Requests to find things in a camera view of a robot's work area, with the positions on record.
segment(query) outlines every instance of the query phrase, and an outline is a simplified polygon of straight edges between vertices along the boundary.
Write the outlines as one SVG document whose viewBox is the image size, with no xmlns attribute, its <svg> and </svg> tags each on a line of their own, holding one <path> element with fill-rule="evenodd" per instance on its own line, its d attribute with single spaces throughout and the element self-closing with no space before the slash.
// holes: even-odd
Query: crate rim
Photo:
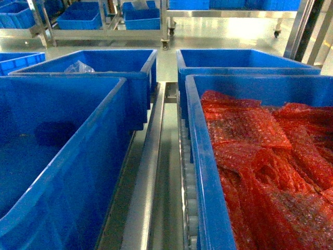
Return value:
<svg viewBox="0 0 333 250">
<path fill-rule="evenodd" d="M 263 67 L 188 67 L 185 64 L 185 60 L 182 54 L 182 51 L 254 51 L 254 52 L 258 52 L 258 53 L 263 53 L 266 55 L 270 55 L 270 56 L 274 56 L 274 57 L 278 57 L 280 59 L 284 59 L 288 62 L 291 63 L 295 63 L 297 65 L 302 65 L 304 66 L 303 68 L 301 68 L 302 70 L 318 70 L 320 72 L 320 69 L 315 67 L 315 66 L 311 66 L 311 65 L 307 65 L 307 64 L 303 64 L 299 61 L 294 61 L 291 60 L 289 58 L 285 58 L 282 56 L 278 56 L 278 55 L 272 55 L 263 51 L 260 51 L 258 49 L 248 49 L 248 48 L 241 48 L 241 49 L 234 49 L 234 48 L 207 48 L 207 49 L 191 49 L 191 48 L 182 48 L 182 49 L 177 49 L 176 50 L 176 56 L 177 56 L 177 64 L 178 64 L 178 71 L 179 73 L 186 73 L 187 70 L 191 70 L 191 69 L 197 69 L 197 68 L 210 68 L 210 69 L 222 69 L 222 68 L 230 68 L 230 69 L 262 69 Z M 291 68 L 282 68 L 282 67 L 265 67 L 264 69 L 295 69 L 297 67 L 291 67 Z"/>
<path fill-rule="evenodd" d="M 102 51 L 151 51 L 148 59 L 146 60 L 146 62 L 144 63 L 143 67 L 141 68 L 140 71 L 131 71 L 131 72 L 128 72 L 128 71 L 119 71 L 119 72 L 113 72 L 113 71 L 106 71 L 106 72 L 91 72 L 89 74 L 87 73 L 80 73 L 80 72 L 75 72 L 75 73 L 70 73 L 70 74 L 67 74 L 67 75 L 73 75 L 73 76 L 93 76 L 93 75 L 103 75 L 103 74 L 108 74 L 110 72 L 112 72 L 112 74 L 115 76 L 115 77 L 122 77 L 125 73 L 131 73 L 131 74 L 136 74 L 137 76 L 135 77 L 136 79 L 143 79 L 143 78 L 146 78 L 147 75 L 149 74 L 148 72 L 148 69 L 150 69 L 152 67 L 152 65 L 154 64 L 156 58 L 157 58 L 157 49 L 83 49 L 83 50 L 79 50 L 79 51 L 75 51 L 75 52 L 72 52 L 72 53 L 69 53 L 69 54 L 65 54 L 63 56 L 59 56 L 57 58 L 54 58 L 52 60 L 49 60 L 49 61 L 43 61 L 43 62 L 40 62 L 38 64 L 35 64 L 35 65 L 31 65 L 31 66 L 28 66 L 26 68 L 23 68 L 23 69 L 19 69 L 19 70 L 15 70 L 15 71 L 12 71 L 9 75 L 10 76 L 32 76 L 32 75 L 35 75 L 35 76 L 58 76 L 58 75 L 61 75 L 61 74 L 64 74 L 64 72 L 20 72 L 21 70 L 26 70 L 26 69 L 31 69 L 33 67 L 37 67 L 39 65 L 42 65 L 42 64 L 45 64 L 45 63 L 48 63 L 50 61 L 55 61 L 55 60 L 59 60 L 59 59 L 62 59 L 62 58 L 65 58 L 67 56 L 71 56 L 71 55 L 75 55 L 77 53 L 81 53 L 81 52 L 93 52 L 93 51 L 99 51 L 99 52 L 102 52 Z"/>
<path fill-rule="evenodd" d="M 13 59 L 8 59 L 8 60 L 3 60 L 3 61 L 0 61 L 0 64 L 1 63 L 4 63 L 4 62 L 8 62 L 8 61 L 13 61 L 13 60 L 17 60 L 17 59 L 22 59 L 22 58 L 27 58 L 27 57 L 32 57 L 32 56 L 38 56 L 38 55 L 45 55 L 45 52 L 1 52 L 0 55 L 3 55 L 3 54 L 30 54 L 30 55 L 26 55 L 26 56 L 21 56 L 21 57 L 15 57 Z"/>
</svg>

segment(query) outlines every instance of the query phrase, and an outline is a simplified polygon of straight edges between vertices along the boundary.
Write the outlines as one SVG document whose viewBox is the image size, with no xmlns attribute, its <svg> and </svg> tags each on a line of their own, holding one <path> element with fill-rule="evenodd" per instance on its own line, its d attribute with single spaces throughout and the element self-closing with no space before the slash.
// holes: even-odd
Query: blue plastic bin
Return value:
<svg viewBox="0 0 333 250">
<path fill-rule="evenodd" d="M 149 9 L 156 9 L 156 4 L 155 1 L 146 1 L 148 8 Z M 132 11 L 132 10 L 136 10 L 132 4 L 132 2 L 125 2 L 123 3 L 123 13 L 127 12 L 127 11 Z"/>
<path fill-rule="evenodd" d="M 28 29 L 35 20 L 28 4 L 14 2 L 0 8 L 0 23 L 4 29 Z"/>
<path fill-rule="evenodd" d="M 209 9 L 209 0 L 170 0 L 169 9 L 207 10 Z"/>
<path fill-rule="evenodd" d="M 219 173 L 200 98 L 215 90 L 236 98 L 262 100 L 262 105 L 285 102 L 333 106 L 333 77 L 322 76 L 188 76 L 189 129 L 196 170 L 198 249 L 236 249 Z"/>
<path fill-rule="evenodd" d="M 99 10 L 66 10 L 57 22 L 61 30 L 99 30 L 102 26 Z"/>
<path fill-rule="evenodd" d="M 301 0 L 247 0 L 246 6 L 258 10 L 297 11 Z"/>
<path fill-rule="evenodd" d="M 240 9 L 244 8 L 245 0 L 210 0 L 209 7 L 212 9 Z"/>
<path fill-rule="evenodd" d="M 14 1 L 15 0 L 2 0 L 2 1 L 0 1 L 0 7 L 5 6 L 7 4 L 11 4 Z"/>
<path fill-rule="evenodd" d="M 155 1 L 147 1 L 149 9 L 135 10 L 132 3 L 123 4 L 124 21 L 127 30 L 159 30 L 160 10 Z"/>
<path fill-rule="evenodd" d="M 0 76 L 45 61 L 45 53 L 0 53 Z"/>
<path fill-rule="evenodd" d="M 44 63 L 13 72 L 16 76 L 68 76 L 64 71 L 80 60 L 91 66 L 92 76 L 125 77 L 131 85 L 129 99 L 135 104 L 130 110 L 133 130 L 142 130 L 150 107 L 150 89 L 156 87 L 155 49 L 117 49 L 78 51 Z"/>
<path fill-rule="evenodd" d="M 2 249 L 94 249 L 130 142 L 128 87 L 110 77 L 0 79 Z M 58 122 L 77 129 L 65 146 L 38 143 L 63 136 Z"/>
<path fill-rule="evenodd" d="M 189 74 L 320 74 L 319 68 L 253 49 L 177 50 L 182 117 L 187 115 L 185 78 Z"/>
</svg>

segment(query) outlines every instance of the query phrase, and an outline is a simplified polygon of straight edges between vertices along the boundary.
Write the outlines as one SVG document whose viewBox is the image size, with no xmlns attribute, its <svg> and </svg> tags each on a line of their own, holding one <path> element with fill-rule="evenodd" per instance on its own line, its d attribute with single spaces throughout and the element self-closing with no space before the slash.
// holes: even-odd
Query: red bubble wrap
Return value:
<svg viewBox="0 0 333 250">
<path fill-rule="evenodd" d="M 262 108 L 226 108 L 205 113 L 213 147 L 227 142 L 248 142 L 267 148 L 291 148 L 282 128 Z"/>
<path fill-rule="evenodd" d="M 201 102 L 210 102 L 210 101 L 217 101 L 217 100 L 233 100 L 234 97 L 230 95 L 222 94 L 221 92 L 213 91 L 213 90 L 207 90 L 204 92 L 204 94 L 201 97 Z"/>
<path fill-rule="evenodd" d="M 227 143 L 216 147 L 214 154 L 220 169 L 231 170 L 241 177 L 253 173 L 262 183 L 281 191 L 314 193 L 289 162 L 271 149 L 247 143 Z"/>
<path fill-rule="evenodd" d="M 285 125 L 283 128 L 302 171 L 321 189 L 333 187 L 333 165 L 321 156 L 306 128 L 304 126 L 293 128 Z"/>
<path fill-rule="evenodd" d="M 215 112 L 214 109 L 235 107 L 235 108 L 259 108 L 261 101 L 251 99 L 238 99 L 238 100 L 215 100 L 202 102 L 202 109 L 204 112 Z"/>
<path fill-rule="evenodd" d="M 219 170 L 219 174 L 237 249 L 255 250 L 257 247 L 240 205 L 239 176 L 225 170 Z"/>
<path fill-rule="evenodd" d="M 275 118 L 288 120 L 306 120 L 320 124 L 333 123 L 333 109 L 331 107 L 315 108 L 306 104 L 288 103 L 283 108 L 273 112 Z"/>
</svg>

